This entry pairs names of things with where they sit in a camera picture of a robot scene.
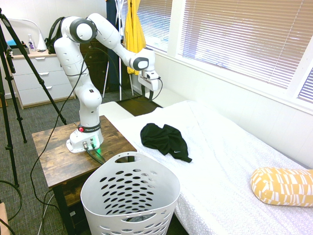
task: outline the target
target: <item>bed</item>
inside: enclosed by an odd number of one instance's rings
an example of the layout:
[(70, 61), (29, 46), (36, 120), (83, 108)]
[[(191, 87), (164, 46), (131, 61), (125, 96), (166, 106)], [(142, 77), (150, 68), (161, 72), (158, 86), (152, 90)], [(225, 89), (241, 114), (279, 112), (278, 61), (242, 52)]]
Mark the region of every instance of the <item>bed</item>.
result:
[[(144, 147), (140, 131), (147, 123), (179, 129), (192, 162)], [(114, 125), (138, 152), (178, 176), (175, 214), (190, 235), (313, 234), (313, 208), (264, 204), (250, 186), (259, 167), (303, 167), (209, 108), (184, 101)]]

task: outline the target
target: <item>laundry basket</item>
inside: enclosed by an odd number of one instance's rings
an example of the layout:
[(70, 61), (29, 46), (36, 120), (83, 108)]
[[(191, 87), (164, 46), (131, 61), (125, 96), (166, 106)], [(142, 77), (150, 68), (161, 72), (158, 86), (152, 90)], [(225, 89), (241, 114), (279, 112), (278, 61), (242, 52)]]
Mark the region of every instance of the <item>laundry basket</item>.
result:
[[(119, 163), (129, 156), (135, 161)], [(125, 152), (87, 179), (81, 200), (92, 235), (165, 235), (179, 193), (179, 180), (168, 168)]]

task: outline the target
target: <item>dresser drawer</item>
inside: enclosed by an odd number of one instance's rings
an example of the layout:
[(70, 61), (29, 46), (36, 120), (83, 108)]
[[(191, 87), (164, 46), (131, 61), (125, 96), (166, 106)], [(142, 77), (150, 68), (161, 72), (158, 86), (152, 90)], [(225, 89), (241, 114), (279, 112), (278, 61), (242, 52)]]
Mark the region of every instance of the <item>dresser drawer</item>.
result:
[[(63, 70), (42, 72), (40, 73), (40, 77), (45, 81), (46, 87), (69, 83)], [(19, 91), (41, 88), (40, 83), (33, 73), (14, 76), (14, 81)]]
[[(67, 83), (62, 85), (50, 86), (47, 87), (47, 89), (53, 99), (58, 99), (69, 96), (70, 92), (72, 91), (72, 86)], [(43, 88), (19, 91), (19, 94), (23, 106), (49, 100)]]
[[(55, 57), (35, 57), (30, 58), (37, 72), (50, 72), (63, 70), (58, 58)], [(13, 60), (16, 73), (14, 75), (33, 73), (28, 62), (25, 59)]]

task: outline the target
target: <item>window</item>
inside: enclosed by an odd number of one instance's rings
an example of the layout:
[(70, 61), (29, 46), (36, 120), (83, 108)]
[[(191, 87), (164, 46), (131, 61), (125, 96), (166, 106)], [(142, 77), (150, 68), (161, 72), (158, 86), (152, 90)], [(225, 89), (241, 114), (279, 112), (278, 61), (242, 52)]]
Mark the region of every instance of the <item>window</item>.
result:
[(286, 89), (313, 35), (312, 12), (311, 0), (186, 0), (179, 55)]
[(298, 98), (313, 103), (313, 69), (304, 83)]
[[(122, 8), (123, 25), (128, 11), (127, 0)], [(167, 52), (172, 0), (141, 0), (138, 16), (145, 36), (146, 44), (150, 47)]]

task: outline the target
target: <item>patterned pillow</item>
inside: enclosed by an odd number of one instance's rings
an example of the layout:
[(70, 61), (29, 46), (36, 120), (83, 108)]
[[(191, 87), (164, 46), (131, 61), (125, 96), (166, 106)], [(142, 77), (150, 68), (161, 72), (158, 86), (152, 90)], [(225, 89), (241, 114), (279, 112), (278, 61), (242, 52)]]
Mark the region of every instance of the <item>patterned pillow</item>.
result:
[(252, 174), (251, 188), (267, 204), (313, 206), (313, 170), (258, 168)]

